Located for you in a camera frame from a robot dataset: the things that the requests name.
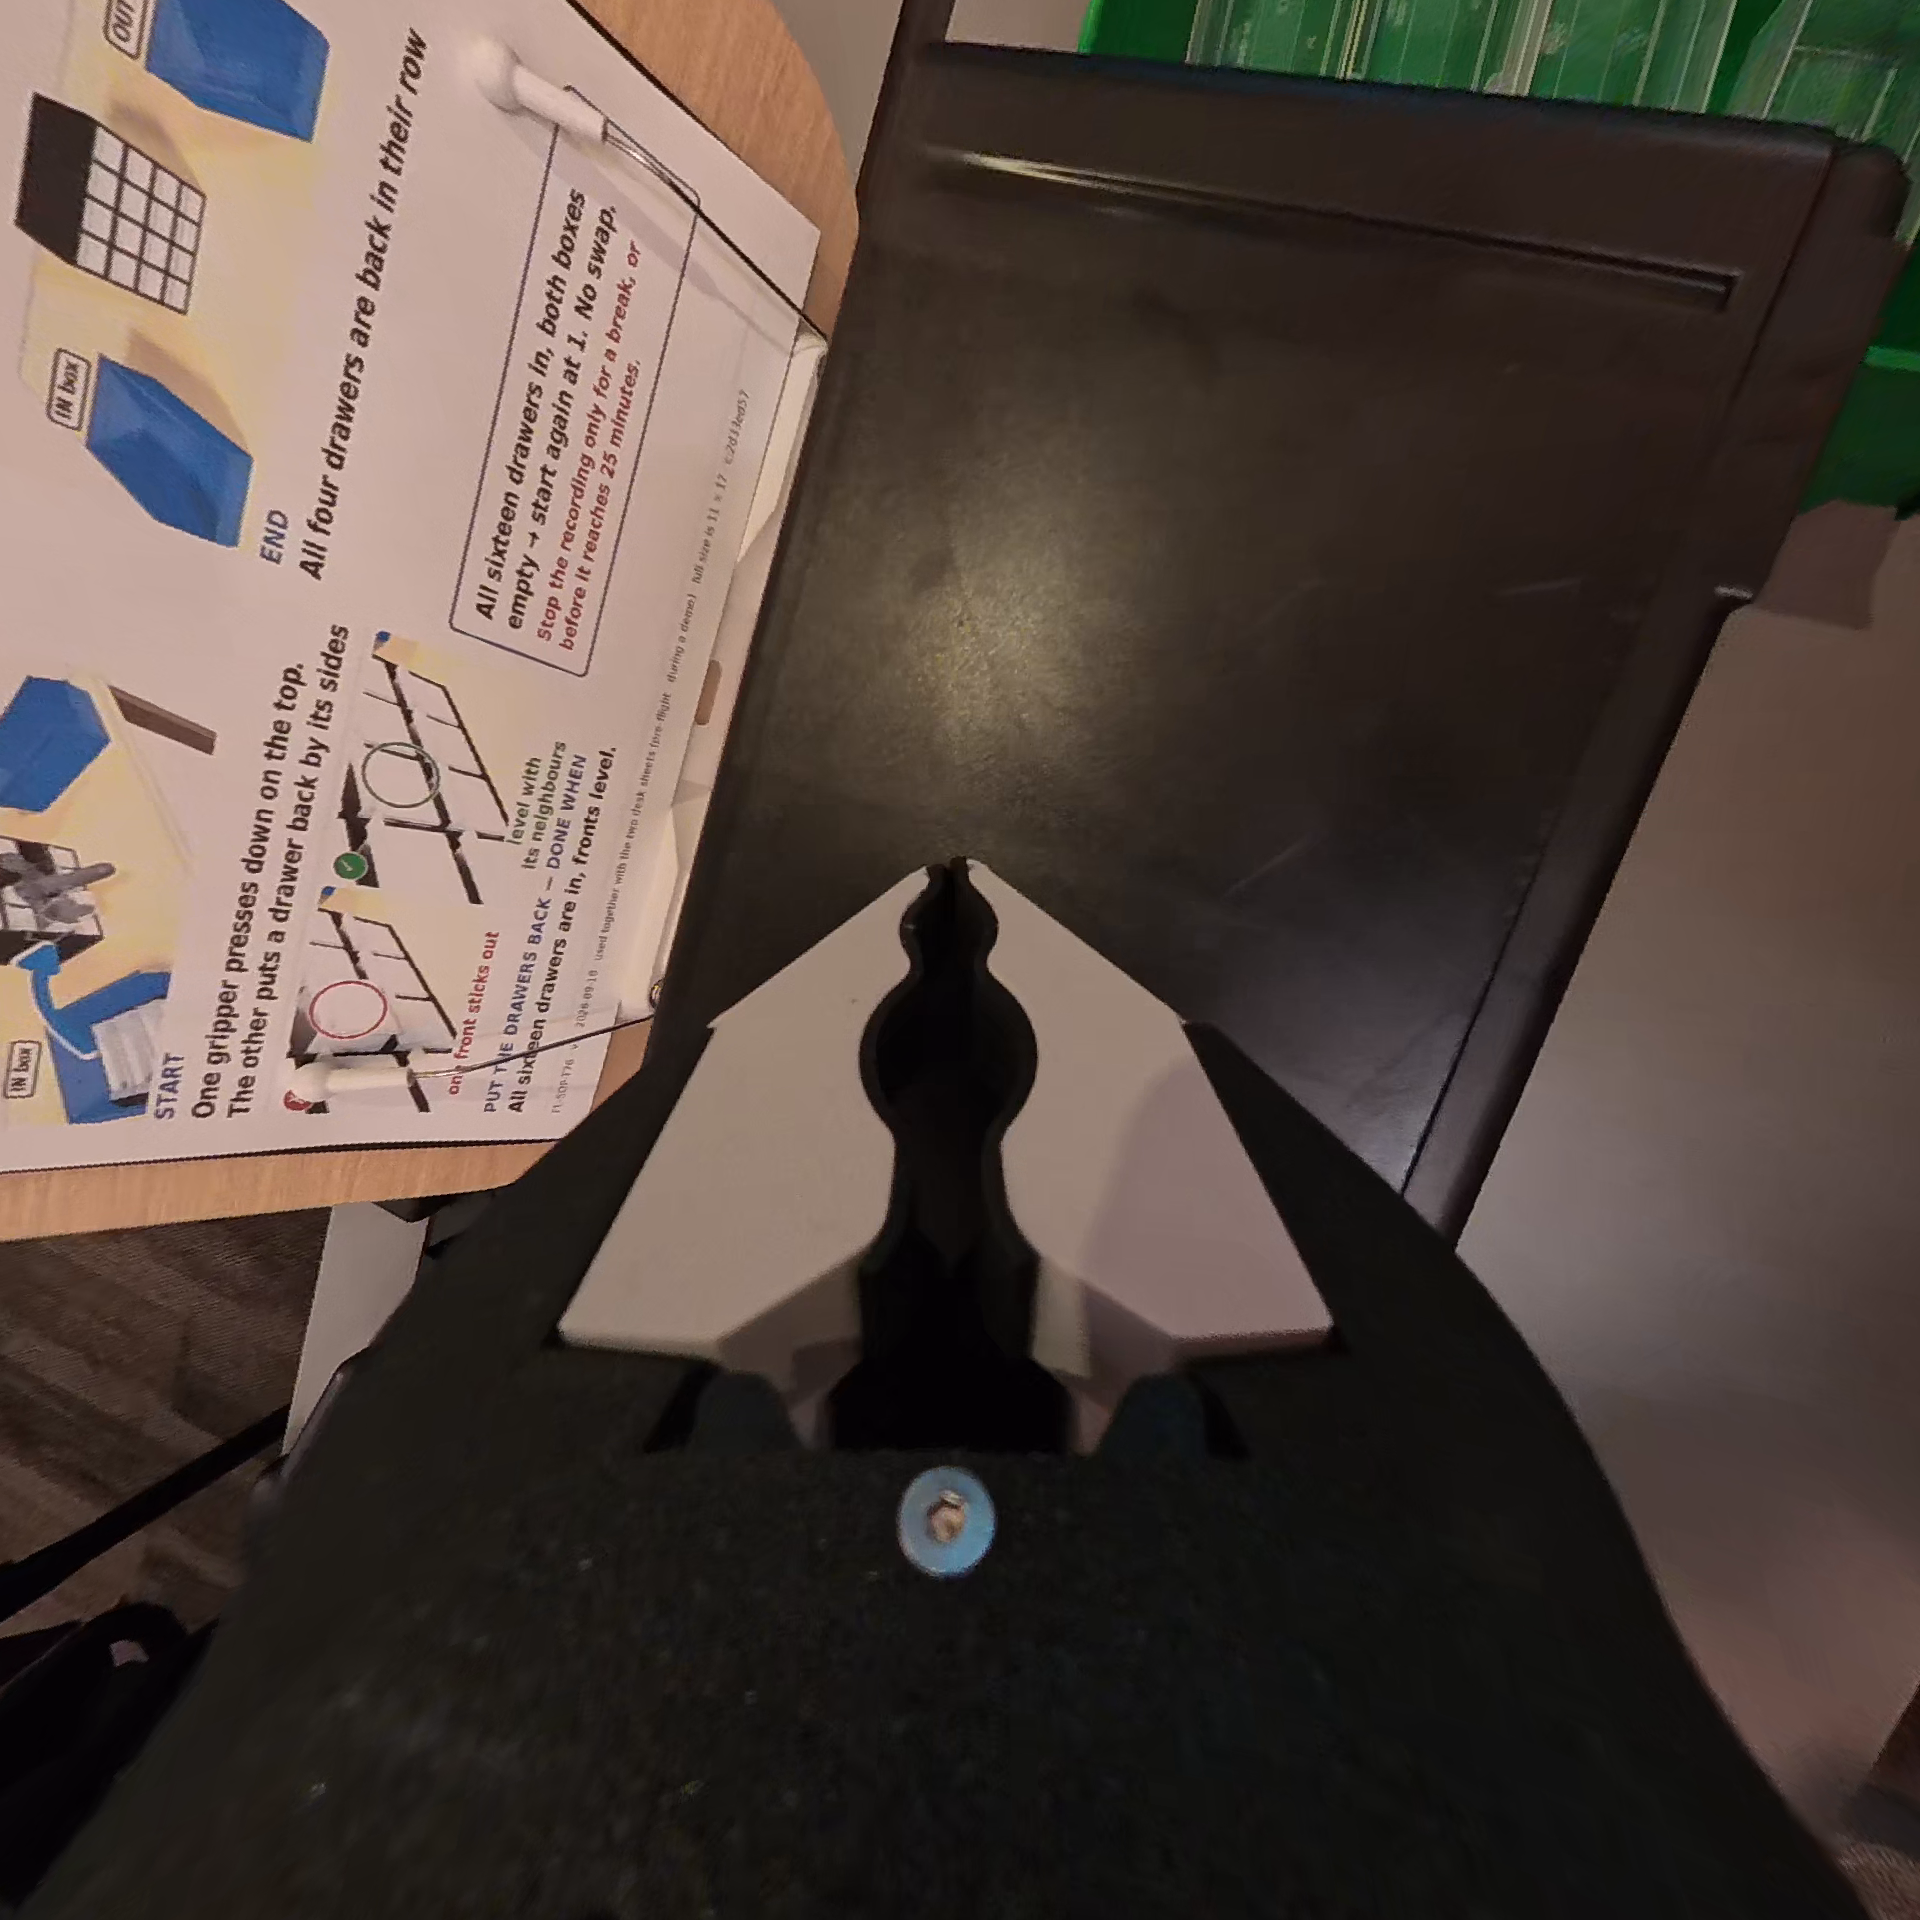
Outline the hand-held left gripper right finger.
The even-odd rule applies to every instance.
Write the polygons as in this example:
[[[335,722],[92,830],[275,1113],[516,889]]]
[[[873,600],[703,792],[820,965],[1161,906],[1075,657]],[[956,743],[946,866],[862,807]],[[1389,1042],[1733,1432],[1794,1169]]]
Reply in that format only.
[[[1034,1042],[1000,1165],[1072,1446],[1096,1446],[1141,1380],[1324,1348],[1332,1314],[1178,1016],[982,861],[966,877],[995,920],[986,969]]]

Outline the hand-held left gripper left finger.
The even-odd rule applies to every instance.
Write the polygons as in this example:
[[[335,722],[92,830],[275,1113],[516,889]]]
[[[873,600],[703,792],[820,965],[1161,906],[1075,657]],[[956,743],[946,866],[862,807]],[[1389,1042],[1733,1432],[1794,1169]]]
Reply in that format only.
[[[909,871],[713,1022],[562,1314],[566,1347],[754,1376],[805,1446],[823,1443],[895,1176],[862,1042],[916,974],[902,925],[944,878]]]

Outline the black drawer cabinet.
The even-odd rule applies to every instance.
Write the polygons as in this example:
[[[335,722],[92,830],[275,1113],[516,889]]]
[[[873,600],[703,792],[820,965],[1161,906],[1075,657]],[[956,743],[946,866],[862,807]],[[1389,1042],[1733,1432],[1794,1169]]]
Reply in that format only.
[[[944,28],[902,12],[657,1044],[973,856],[1460,1233],[1908,176]]]

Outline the green plastic bin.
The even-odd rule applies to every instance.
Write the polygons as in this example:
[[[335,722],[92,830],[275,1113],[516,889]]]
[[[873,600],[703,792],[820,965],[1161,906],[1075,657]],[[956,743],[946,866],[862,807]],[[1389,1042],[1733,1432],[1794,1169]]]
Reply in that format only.
[[[1918,5],[1092,18],[1046,206],[1201,558],[1755,594],[1800,482],[1918,515]]]

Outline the printed instruction sheet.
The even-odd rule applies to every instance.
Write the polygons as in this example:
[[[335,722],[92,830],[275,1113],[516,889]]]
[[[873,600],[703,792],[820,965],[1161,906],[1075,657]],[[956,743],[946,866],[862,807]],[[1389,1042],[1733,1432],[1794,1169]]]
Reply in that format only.
[[[303,1120],[290,1019],[367,649],[446,628],[539,196],[477,46],[676,111],[787,270],[812,245],[805,303],[823,265],[659,46],[692,12],[3,5],[6,1176],[548,1143]]]

